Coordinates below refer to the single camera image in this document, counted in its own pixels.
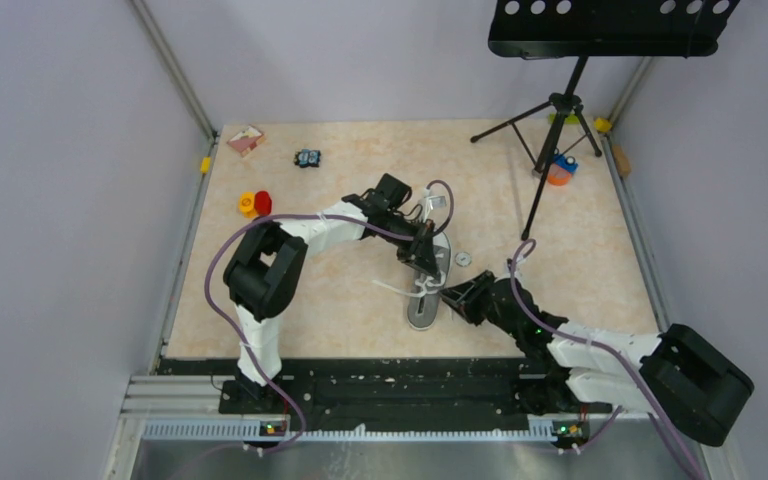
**gray wall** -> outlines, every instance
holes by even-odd
[[[0,1],[0,479],[101,475],[204,148],[126,2]]]
[[[214,125],[511,117],[575,63],[490,53],[493,0],[148,3]],[[591,61],[588,114],[607,115],[636,62]]]
[[[768,2],[709,58],[659,60],[618,125],[676,318],[755,381],[732,436],[768,478]]]

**music stand tripod leg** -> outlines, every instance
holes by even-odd
[[[590,127],[587,126],[587,121],[584,119],[584,115],[581,113],[582,109],[583,107],[580,103],[576,105],[575,116],[578,118],[578,123],[581,124],[581,128],[584,129],[584,135],[587,136],[588,140],[590,140],[590,145],[593,146],[593,151],[596,152],[596,156],[601,157],[602,150],[599,148],[599,144],[596,143],[596,137],[593,136],[593,132],[590,131]]]
[[[555,149],[558,148],[558,141],[561,139],[561,131],[564,128],[564,122],[569,116],[569,111],[559,111],[555,114],[555,120],[549,127],[549,134],[546,136],[546,142],[540,150],[540,156],[537,157],[537,166],[535,170],[541,172],[540,184],[537,185],[537,192],[534,194],[534,200],[531,201],[531,212],[528,214],[528,222],[522,231],[521,238],[528,240],[531,235],[531,225],[534,223],[534,216],[537,214],[537,206],[540,204],[540,197],[543,195],[543,187],[546,186],[546,180],[549,178],[549,167],[555,159]]]
[[[491,133],[498,132],[499,130],[507,127],[508,125],[513,125],[514,123],[522,120],[523,118],[528,117],[530,115],[534,115],[535,113],[537,113],[537,112],[539,112],[541,110],[545,110],[545,109],[547,109],[547,108],[549,108],[551,106],[552,106],[552,102],[541,103],[540,105],[532,108],[531,110],[529,110],[527,112],[523,112],[523,113],[517,115],[516,117],[514,117],[514,118],[512,118],[512,119],[510,119],[508,121],[505,121],[505,122],[502,122],[502,123],[496,125],[495,127],[491,128],[490,130],[487,130],[485,132],[481,132],[478,135],[473,136],[472,138],[469,139],[469,141],[471,143],[475,143],[475,142],[481,140],[482,138],[486,137],[487,135],[490,135]]]

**white cable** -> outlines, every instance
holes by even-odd
[[[439,292],[439,290],[428,291],[428,287],[442,287],[443,285],[445,285],[446,284],[446,272],[443,272],[443,271],[440,272],[440,282],[439,283],[435,283],[433,280],[434,280],[434,277],[430,277],[430,276],[426,276],[424,281],[420,281],[419,279],[414,280],[414,285],[419,287],[419,291],[418,292],[406,292],[404,290],[399,290],[398,288],[396,288],[396,287],[394,287],[392,285],[387,285],[386,283],[384,283],[384,282],[382,282],[380,280],[373,280],[372,283],[374,283],[375,285],[378,285],[379,287],[384,287],[387,290],[390,290],[390,291],[396,292],[398,294],[404,295],[406,297],[422,298],[422,297],[424,297],[426,295]]]

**purple cable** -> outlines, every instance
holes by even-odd
[[[448,188],[448,185],[446,185],[446,188],[449,190],[449,195],[451,197],[451,189]],[[331,220],[342,220],[344,222],[349,223],[355,223],[357,225],[361,225],[364,228],[368,228],[372,230],[373,232],[377,233],[378,235],[382,235],[385,237],[394,238],[396,240],[413,240],[413,237],[408,235],[398,235],[392,232],[388,232],[387,230],[384,230],[382,228],[376,227],[375,225],[372,225],[371,223],[364,222],[362,220],[358,220],[353,217],[347,217],[345,215],[332,215],[332,214],[324,214],[322,217],[325,217],[327,219]],[[221,247],[219,247],[219,251],[216,252],[216,255],[213,256],[213,260],[210,261],[210,265],[207,267],[207,274],[204,277],[204,298],[207,300],[207,304],[210,305],[210,308],[213,309],[216,313],[219,314],[220,317],[225,319],[226,322],[231,326],[231,328],[234,329],[234,331],[237,333],[237,336],[240,337],[240,341],[243,342],[243,347],[246,350],[246,353],[249,356],[249,359],[252,361],[252,365],[254,366],[255,370],[257,370],[257,373],[263,377],[264,380],[266,380],[267,385],[272,387],[273,390],[275,390],[278,395],[280,395],[284,400],[287,401],[287,403],[293,408],[293,410],[296,412],[296,415],[299,416],[299,420],[301,421],[301,428],[299,428],[299,431],[296,432],[295,435],[290,437],[284,442],[279,443],[278,445],[267,448],[263,450],[263,454],[269,454],[269,453],[276,453],[280,452],[281,450],[284,450],[288,447],[290,447],[292,444],[296,443],[296,441],[299,439],[299,437],[302,436],[302,434],[307,430],[307,419],[305,418],[304,414],[301,411],[301,408],[298,406],[298,404],[295,402],[295,400],[292,399],[289,395],[287,395],[287,392],[285,392],[281,387],[279,387],[274,381],[272,381],[271,378],[266,374],[266,372],[263,371],[263,368],[261,368],[260,364],[257,361],[257,357],[254,354],[254,351],[252,351],[251,347],[248,346],[248,340],[246,339],[246,334],[243,333],[242,328],[237,324],[234,319],[232,319],[227,313],[225,313],[219,305],[216,304],[216,302],[213,300],[213,297],[210,295],[210,279],[213,277],[213,272],[216,270],[216,265],[219,263],[219,259],[222,257],[222,255],[225,254],[225,252],[228,250],[228,248],[231,247],[231,245],[236,241],[238,238],[240,238],[244,233],[255,227],[256,225],[260,225],[261,223],[270,222],[273,220],[321,220],[321,216],[319,215],[301,215],[301,214],[291,214],[291,213],[284,213],[284,214],[276,214],[276,215],[269,215],[265,217],[258,217],[254,219],[251,223],[248,225],[244,225],[242,228],[234,232],[231,237],[228,238],[228,240],[225,241],[224,244],[222,244]],[[192,468],[194,465],[202,461],[204,458],[213,455],[216,452],[219,452],[221,450],[225,450],[228,448],[243,448],[242,445],[239,443],[225,443],[222,445],[217,445],[216,447],[213,447],[205,452],[202,452],[197,457],[193,458],[192,460],[185,463],[181,468],[179,468],[177,471],[175,471],[168,480],[172,480],[173,478],[183,474],[190,468]]]
[[[437,236],[443,233],[443,230],[445,230],[446,227],[449,226],[449,222],[452,221],[452,216],[455,214],[455,196],[452,194],[452,187],[450,187],[449,184],[443,180],[431,180],[428,182],[428,185],[426,185],[425,188],[430,189],[434,185],[442,185],[443,188],[446,189],[446,193],[449,194],[449,215],[446,217],[446,220],[443,222],[443,224],[440,225],[440,228],[434,231],[434,236]]]
[[[517,248],[516,252],[514,253],[514,257],[513,257],[514,267],[512,269],[516,268],[516,264],[518,262],[520,254],[526,246],[530,246],[531,248],[523,255],[523,258],[527,257],[528,255],[531,254],[531,252],[534,251],[534,248],[537,246],[537,241],[534,240],[533,238],[529,238],[528,240],[522,242],[522,244]],[[664,408],[661,407],[660,403],[658,403],[658,399],[656,399],[655,395],[652,394],[652,391],[649,389],[649,385],[647,385],[646,382],[642,378],[640,378],[640,374],[634,369],[631,363],[629,363],[629,361],[622,356],[620,352],[618,352],[617,350],[615,350],[613,347],[611,347],[606,343],[599,342],[599,341],[589,342],[589,340],[586,338],[570,335],[566,332],[561,332],[555,328],[552,328],[551,326],[547,325],[542,320],[537,318],[537,315],[534,315],[533,313],[531,313],[528,307],[526,307],[525,302],[522,300],[522,296],[519,294],[519,289],[517,288],[516,275],[514,275],[513,271],[511,272],[511,290],[513,291],[514,298],[516,299],[522,311],[525,312],[525,314],[528,315],[528,318],[530,318],[531,321],[536,323],[540,328],[544,330],[548,330],[553,335],[557,335],[561,338],[565,338],[573,342],[589,343],[590,345],[596,348],[600,348],[610,353],[611,356],[616,358],[617,361],[620,362],[620,365],[622,365],[623,369],[625,369],[625,371],[628,373],[628,375],[637,385],[637,388],[639,388],[641,393],[643,393],[643,396],[646,397],[646,400],[649,402],[649,404],[652,405],[652,408],[655,410],[655,413],[658,414],[658,418],[660,418],[664,422],[664,427],[667,429],[670,435],[672,435],[672,437],[678,443],[679,448],[681,449],[682,453],[684,453],[685,459],[687,459],[688,463],[690,463],[690,466],[692,467],[694,473],[696,474],[696,478],[699,478],[699,479],[705,478],[705,475],[702,473],[702,468],[699,466],[699,462],[696,461],[696,459],[690,454],[690,451],[687,450],[687,446],[684,444],[684,442],[681,441],[681,437],[679,436],[678,430],[676,430],[675,425],[673,425],[673,422],[670,421],[670,418],[667,416],[667,413],[664,411]]]
[[[658,436],[661,437],[661,441],[664,442],[664,446],[667,447],[667,451],[670,452],[670,456],[673,457],[673,460],[676,462],[676,464],[681,468],[681,470],[684,472],[685,475],[687,475],[690,478],[693,478],[693,472],[690,471],[689,468],[681,461],[681,458],[678,455],[678,452],[675,448],[673,448],[673,444],[670,442],[670,439],[667,438],[667,434],[664,432],[664,430],[661,428],[661,423],[658,422],[658,419],[654,417],[651,413],[649,414],[649,421],[652,422],[652,426],[655,427],[655,431],[658,432]]]

